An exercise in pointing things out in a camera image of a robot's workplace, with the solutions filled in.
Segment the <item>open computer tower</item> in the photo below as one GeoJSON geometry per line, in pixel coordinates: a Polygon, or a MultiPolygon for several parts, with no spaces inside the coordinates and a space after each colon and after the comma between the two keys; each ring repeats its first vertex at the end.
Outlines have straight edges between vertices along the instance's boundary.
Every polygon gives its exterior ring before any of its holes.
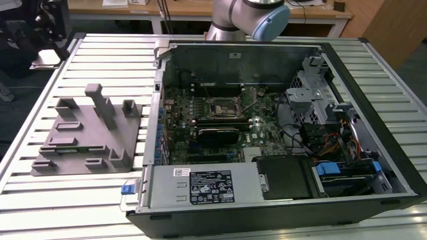
{"type": "Polygon", "coordinates": [[[171,41],[155,65],[126,214],[149,237],[353,224],[426,200],[329,43],[171,41]]]}

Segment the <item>desk leg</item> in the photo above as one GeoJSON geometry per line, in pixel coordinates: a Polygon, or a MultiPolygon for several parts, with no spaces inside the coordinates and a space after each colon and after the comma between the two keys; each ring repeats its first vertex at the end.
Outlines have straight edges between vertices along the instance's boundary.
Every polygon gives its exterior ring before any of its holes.
{"type": "Polygon", "coordinates": [[[151,21],[151,26],[153,26],[153,33],[157,34],[157,35],[163,34],[163,31],[162,31],[162,17],[151,16],[150,21],[151,21]]]}
{"type": "Polygon", "coordinates": [[[329,38],[341,37],[347,22],[349,22],[349,19],[337,19],[335,25],[333,26],[331,31],[329,32],[329,35],[327,35],[329,38]]]}

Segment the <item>power supply label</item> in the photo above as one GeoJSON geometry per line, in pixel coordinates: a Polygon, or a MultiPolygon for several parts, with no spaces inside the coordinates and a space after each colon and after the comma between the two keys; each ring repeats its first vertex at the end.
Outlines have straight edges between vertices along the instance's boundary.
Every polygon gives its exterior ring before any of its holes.
{"type": "Polygon", "coordinates": [[[233,171],[193,171],[190,173],[190,202],[193,205],[234,203],[233,171]]]}

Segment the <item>aluminum extrusion table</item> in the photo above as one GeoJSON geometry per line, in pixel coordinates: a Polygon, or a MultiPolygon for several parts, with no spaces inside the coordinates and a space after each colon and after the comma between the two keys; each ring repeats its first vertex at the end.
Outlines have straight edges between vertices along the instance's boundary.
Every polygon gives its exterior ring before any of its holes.
{"type": "MultiPolygon", "coordinates": [[[[0,238],[3,240],[109,239],[143,240],[145,233],[121,210],[121,188],[142,176],[155,78],[154,46],[159,39],[202,40],[199,35],[87,34],[73,40],[71,57],[47,83],[17,139],[0,163],[0,238]],[[58,112],[59,97],[85,97],[89,83],[103,85],[114,104],[135,99],[143,104],[134,169],[130,173],[30,175],[39,148],[58,112]]],[[[358,39],[283,37],[286,42],[330,42],[396,139],[427,179],[427,108],[369,43],[358,39]]],[[[337,86],[346,99],[343,88],[337,86]]],[[[138,203],[130,195],[126,204],[138,203]]],[[[393,210],[343,226],[234,233],[189,239],[426,239],[427,205],[393,210]]]]}

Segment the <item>blue tab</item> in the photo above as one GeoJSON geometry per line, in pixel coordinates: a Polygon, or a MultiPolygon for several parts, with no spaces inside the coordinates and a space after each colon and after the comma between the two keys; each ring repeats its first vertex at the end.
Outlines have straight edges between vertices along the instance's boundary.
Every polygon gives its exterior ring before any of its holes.
{"type": "Polygon", "coordinates": [[[135,194],[135,184],[122,186],[122,195],[135,194]]]}
{"type": "Polygon", "coordinates": [[[375,171],[380,173],[384,170],[381,163],[378,161],[374,161],[373,165],[374,165],[375,171]]]}
{"type": "Polygon", "coordinates": [[[315,166],[315,170],[318,171],[319,176],[326,174],[326,171],[323,170],[323,167],[321,165],[315,166]]]}
{"type": "Polygon", "coordinates": [[[325,174],[341,174],[339,165],[335,162],[323,162],[318,166],[315,166],[315,170],[318,171],[319,176],[325,174]]]}

